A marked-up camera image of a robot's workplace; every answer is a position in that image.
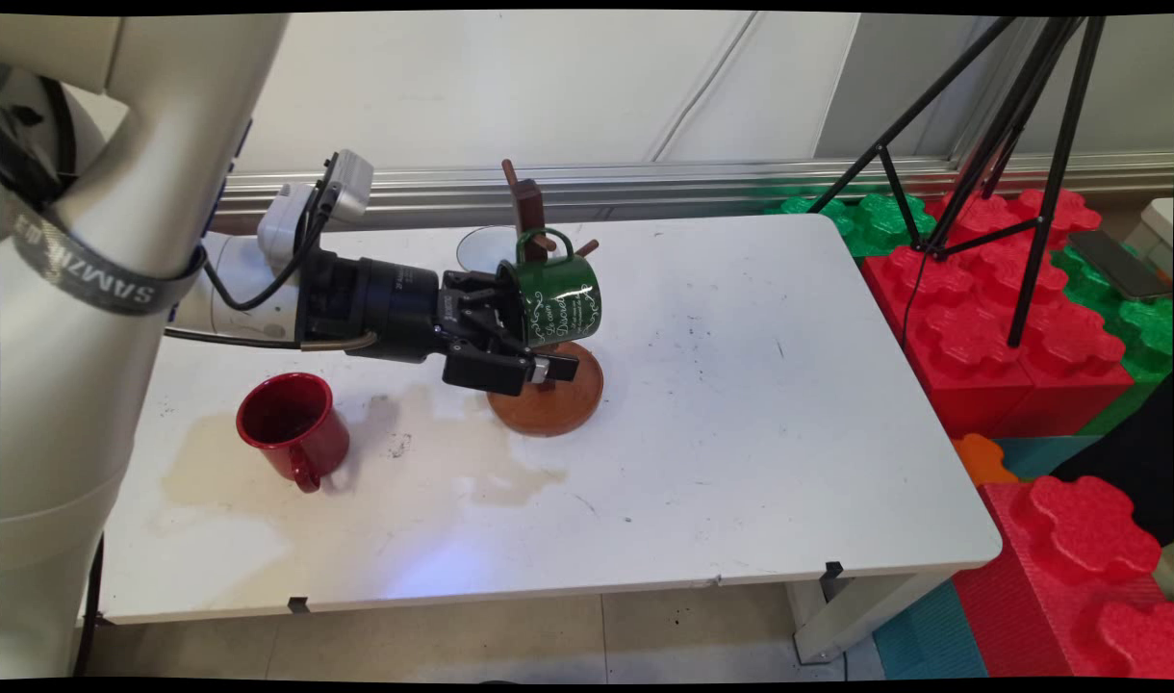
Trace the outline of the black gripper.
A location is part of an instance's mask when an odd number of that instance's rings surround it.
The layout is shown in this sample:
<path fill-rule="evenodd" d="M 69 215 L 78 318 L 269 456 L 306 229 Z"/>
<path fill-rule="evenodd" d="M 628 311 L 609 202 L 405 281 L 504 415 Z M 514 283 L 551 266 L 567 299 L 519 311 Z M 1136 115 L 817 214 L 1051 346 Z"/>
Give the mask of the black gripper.
<path fill-rule="evenodd" d="M 359 358 L 446 357 L 443 381 L 517 398 L 526 383 L 574 381 L 581 359 L 528 349 L 520 291 L 494 273 L 436 273 L 315 249 L 298 273 L 301 342 Z"/>

